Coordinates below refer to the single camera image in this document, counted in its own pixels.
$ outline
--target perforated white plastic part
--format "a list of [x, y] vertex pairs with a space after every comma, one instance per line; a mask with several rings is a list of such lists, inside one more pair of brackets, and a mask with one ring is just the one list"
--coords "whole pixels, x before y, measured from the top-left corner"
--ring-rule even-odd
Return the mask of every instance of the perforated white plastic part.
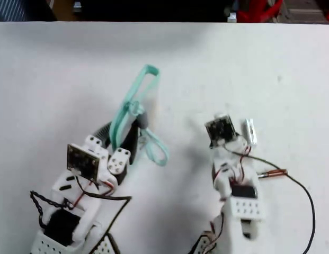
[[[210, 244], [209, 238], [207, 236], [202, 236], [197, 244], [194, 254], [203, 254], [203, 251], [205, 250], [208, 244]], [[208, 251], [208, 254], [213, 254], [213, 253], [216, 254], [216, 252], [213, 252], [213, 250]]]
[[130, 151], [118, 148], [108, 162], [108, 170], [114, 175], [122, 173], [125, 166], [129, 166]]
[[108, 236], [104, 237], [104, 240], [94, 251], [94, 254], [115, 254]]
[[230, 197], [225, 204], [225, 210], [230, 210], [233, 217], [245, 220], [264, 220], [265, 212], [258, 199], [245, 197]]
[[33, 242], [30, 254], [81, 254], [84, 241], [76, 246], [63, 246], [38, 231]]

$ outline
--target teal plastic loop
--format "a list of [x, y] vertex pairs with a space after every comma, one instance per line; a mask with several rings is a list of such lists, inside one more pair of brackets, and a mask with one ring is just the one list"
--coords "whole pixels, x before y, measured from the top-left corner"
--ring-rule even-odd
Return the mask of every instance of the teal plastic loop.
[[[151, 74], [154, 76], [154, 79], [147, 85], [146, 89], [140, 93], [137, 97], [136, 94], [138, 89], [140, 88], [145, 76], [147, 74]], [[114, 117], [111, 126], [109, 137], [111, 140], [112, 150], [115, 151], [119, 148], [122, 144], [122, 134], [125, 130], [126, 124], [128, 119], [133, 116], [137, 117], [145, 112], [144, 107], [141, 104], [141, 101], [144, 99], [146, 94], [155, 86], [158, 85], [159, 81], [159, 70], [151, 65], [145, 65], [144, 68], [141, 70], [139, 75], [136, 77], [134, 83], [132, 84], [131, 88], [129, 89], [126, 97], [124, 98], [116, 116]], [[159, 166], [165, 166], [168, 159], [169, 159], [169, 151], [167, 147], [160, 141], [160, 139], [153, 134], [149, 128], [145, 130], [141, 130], [141, 134], [146, 137], [147, 143], [145, 145], [146, 153], [148, 158], [158, 164]], [[158, 159], [155, 157], [152, 146], [158, 146], [163, 154], [163, 159]]]

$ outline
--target black component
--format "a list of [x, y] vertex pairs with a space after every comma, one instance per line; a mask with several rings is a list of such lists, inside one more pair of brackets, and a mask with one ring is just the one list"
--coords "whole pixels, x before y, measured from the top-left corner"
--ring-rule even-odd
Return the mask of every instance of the black component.
[[257, 198], [256, 189], [249, 185], [232, 184], [232, 195], [234, 197]]
[[145, 130], [146, 128], [148, 128], [149, 122], [148, 122], [148, 114], [147, 114], [147, 112], [144, 111], [143, 114], [138, 115], [137, 118], [136, 118], [136, 121], [138, 122], [138, 127], [140, 129]]
[[137, 142], [138, 142], [138, 121], [135, 120], [128, 132], [128, 135], [124, 139], [121, 148], [130, 151], [130, 165], [134, 162], [136, 153], [137, 153]]
[[115, 239], [113, 238], [112, 234], [107, 233], [107, 236], [109, 238], [109, 241], [111, 243], [112, 249], [115, 252], [115, 254], [121, 254], [120, 250], [118, 249], [118, 246], [115, 242]]
[[251, 220], [241, 219], [241, 222], [244, 224], [251, 224]]
[[69, 185], [64, 185], [59, 188], [60, 191], [65, 191], [66, 189], [71, 189], [71, 184]]
[[80, 219], [67, 210], [59, 209], [51, 216], [44, 234], [63, 246], [68, 246], [73, 242], [73, 232]]
[[74, 176], [69, 176], [66, 178], [67, 181], [72, 181], [72, 180], [75, 180], [75, 177]]
[[96, 138], [98, 138], [99, 140], [102, 141], [102, 147], [103, 148], [107, 148], [110, 145], [110, 136], [109, 136], [109, 132], [110, 132], [110, 123], [107, 123], [106, 125], [102, 126], [101, 128], [99, 128], [94, 134], [93, 136], [95, 136]]
[[68, 170], [78, 170], [81, 176], [96, 181], [99, 170], [99, 158], [89, 155], [85, 151], [79, 150], [70, 144], [68, 145]]
[[216, 147], [219, 140], [225, 140], [227, 143], [236, 138], [236, 131], [229, 115], [217, 118], [205, 125], [211, 140], [211, 147]]
[[65, 199], [63, 204], [58, 204], [56, 203], [55, 201], [52, 201], [40, 194], [38, 194], [37, 192], [34, 192], [33, 190], [30, 191], [30, 198], [32, 199], [33, 203], [35, 204], [37, 210], [38, 210], [38, 213], [39, 213], [39, 216], [38, 216], [38, 222], [39, 222], [39, 225], [41, 228], [45, 229], [46, 228], [46, 225], [43, 223], [43, 208], [42, 206], [40, 206], [40, 204], [38, 203], [37, 199], [35, 198], [38, 197], [39, 199], [41, 199], [42, 201], [44, 202], [47, 202], [49, 205], [52, 205], [56, 208], [68, 208], [69, 210], [72, 210], [74, 207], [71, 205], [70, 201]]
[[124, 170], [120, 174], [113, 174], [116, 177], [118, 185], [121, 185], [123, 182], [124, 178], [127, 175], [127, 166], [124, 167]]
[[250, 233], [243, 233], [243, 236], [245, 238], [251, 239], [251, 234]]

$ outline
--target hole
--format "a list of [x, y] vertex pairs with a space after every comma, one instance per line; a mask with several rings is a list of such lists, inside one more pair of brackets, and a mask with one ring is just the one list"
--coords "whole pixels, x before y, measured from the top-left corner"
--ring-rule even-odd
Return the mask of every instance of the hole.
[[245, 238], [251, 239], [251, 234], [250, 233], [243, 233], [243, 236]]

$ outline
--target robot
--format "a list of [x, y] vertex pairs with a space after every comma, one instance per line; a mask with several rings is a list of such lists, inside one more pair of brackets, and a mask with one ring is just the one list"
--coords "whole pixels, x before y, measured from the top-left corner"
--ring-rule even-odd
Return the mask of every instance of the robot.
[[256, 145], [252, 120], [246, 121], [247, 140], [235, 132], [229, 115], [216, 115], [206, 123], [212, 153], [212, 182], [223, 202], [220, 214], [203, 231], [189, 254], [274, 253], [268, 241], [259, 175], [243, 157]]
[[[138, 90], [146, 76], [153, 80], [142, 93]], [[40, 229], [30, 254], [118, 254], [119, 248], [109, 232], [131, 196], [111, 196], [122, 184], [136, 155], [144, 149], [154, 163], [165, 166], [168, 150], [149, 129], [143, 99], [159, 80], [159, 70], [146, 65], [124, 98], [112, 122], [88, 135], [83, 145], [69, 144], [67, 167], [51, 189], [50, 198], [35, 191], [30, 197], [39, 212]], [[152, 146], [158, 146], [158, 159]], [[49, 204], [43, 212], [38, 199]], [[110, 224], [100, 216], [102, 199], [124, 201]]]
[[[144, 149], [148, 158], [159, 166], [165, 166], [168, 160], [167, 148], [148, 127], [147, 110], [141, 103], [145, 95], [136, 97], [147, 74], [155, 78], [145, 91], [154, 87], [159, 71], [153, 66], [145, 66], [113, 121], [88, 135], [83, 145], [68, 145], [67, 167], [53, 185], [50, 198], [31, 191], [41, 228], [30, 254], [120, 253], [110, 229], [131, 196], [112, 194], [123, 183], [140, 150]], [[273, 254], [259, 178], [277, 175], [289, 177], [310, 199], [313, 231], [306, 253], [315, 233], [312, 198], [286, 170], [270, 162], [256, 158], [276, 168], [262, 174], [256, 173], [250, 160], [243, 165], [243, 158], [257, 144], [253, 121], [245, 122], [245, 138], [235, 131], [229, 115], [215, 115], [205, 126], [211, 141], [212, 183], [220, 193], [223, 206], [211, 222], [211, 230], [202, 232], [188, 254]], [[153, 145], [162, 150], [163, 159], [154, 155]], [[45, 213], [38, 199], [49, 204]], [[105, 209], [102, 199], [124, 202], [109, 224], [100, 216]]]

